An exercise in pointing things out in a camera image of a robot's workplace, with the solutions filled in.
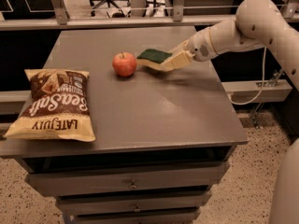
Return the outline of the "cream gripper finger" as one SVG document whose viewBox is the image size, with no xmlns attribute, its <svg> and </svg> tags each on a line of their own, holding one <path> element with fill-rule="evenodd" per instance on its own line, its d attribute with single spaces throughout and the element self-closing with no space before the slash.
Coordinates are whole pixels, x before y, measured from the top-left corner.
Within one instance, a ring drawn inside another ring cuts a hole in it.
<svg viewBox="0 0 299 224">
<path fill-rule="evenodd" d="M 164 62 L 160 64 L 160 68 L 165 72 L 169 72 L 188 66 L 191 63 L 191 61 L 192 54 L 190 54 L 186 50 L 183 50 L 167 58 Z"/>
<path fill-rule="evenodd" d="M 179 45 L 177 45 L 174 48 L 170 49 L 169 53 L 175 54 L 175 53 L 181 52 L 183 50 L 187 50 L 188 49 L 188 42 L 189 42 L 189 40 L 183 41 Z"/>
</svg>

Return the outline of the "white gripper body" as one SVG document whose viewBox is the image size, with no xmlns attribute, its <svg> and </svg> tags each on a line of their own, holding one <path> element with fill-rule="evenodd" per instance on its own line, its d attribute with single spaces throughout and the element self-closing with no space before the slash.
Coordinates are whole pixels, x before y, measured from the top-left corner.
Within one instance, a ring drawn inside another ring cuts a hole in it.
<svg viewBox="0 0 299 224">
<path fill-rule="evenodd" d="M 187 49 L 198 62 L 211 60 L 217 56 L 211 42 L 209 28 L 198 31 L 191 36 L 187 43 Z"/>
</svg>

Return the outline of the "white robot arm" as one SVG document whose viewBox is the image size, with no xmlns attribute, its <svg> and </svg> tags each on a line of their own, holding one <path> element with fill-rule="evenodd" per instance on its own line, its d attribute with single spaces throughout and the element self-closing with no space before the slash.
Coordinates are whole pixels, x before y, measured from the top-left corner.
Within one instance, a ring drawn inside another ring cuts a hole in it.
<svg viewBox="0 0 299 224">
<path fill-rule="evenodd" d="M 178 46 L 174 53 L 203 62 L 225 52 L 267 48 L 299 90 L 299 32 L 271 0 L 244 0 L 233 18 L 207 27 Z M 299 224 L 299 138 L 284 155 L 272 199 L 269 224 Z"/>
</svg>

